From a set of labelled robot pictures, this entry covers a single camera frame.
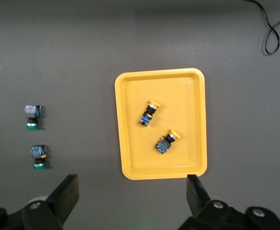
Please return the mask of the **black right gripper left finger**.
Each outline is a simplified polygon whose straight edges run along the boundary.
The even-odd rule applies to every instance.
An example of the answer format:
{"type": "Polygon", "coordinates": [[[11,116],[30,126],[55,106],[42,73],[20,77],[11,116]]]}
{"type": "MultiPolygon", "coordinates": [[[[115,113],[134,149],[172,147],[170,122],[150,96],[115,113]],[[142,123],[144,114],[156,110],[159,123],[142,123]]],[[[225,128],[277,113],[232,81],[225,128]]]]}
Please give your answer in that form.
{"type": "Polygon", "coordinates": [[[78,199],[78,176],[69,174],[46,200],[33,201],[23,208],[24,229],[62,230],[78,199]]]}

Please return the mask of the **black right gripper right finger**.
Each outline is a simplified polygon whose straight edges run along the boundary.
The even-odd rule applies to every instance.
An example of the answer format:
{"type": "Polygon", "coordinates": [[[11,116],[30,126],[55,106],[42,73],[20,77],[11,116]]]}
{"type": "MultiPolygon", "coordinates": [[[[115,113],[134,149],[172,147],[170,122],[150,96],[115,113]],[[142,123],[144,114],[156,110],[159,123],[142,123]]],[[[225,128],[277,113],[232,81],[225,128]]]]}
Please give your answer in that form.
{"type": "Polygon", "coordinates": [[[212,200],[196,175],[187,176],[187,201],[192,213],[180,230],[245,230],[245,215],[221,200],[212,200]]]}

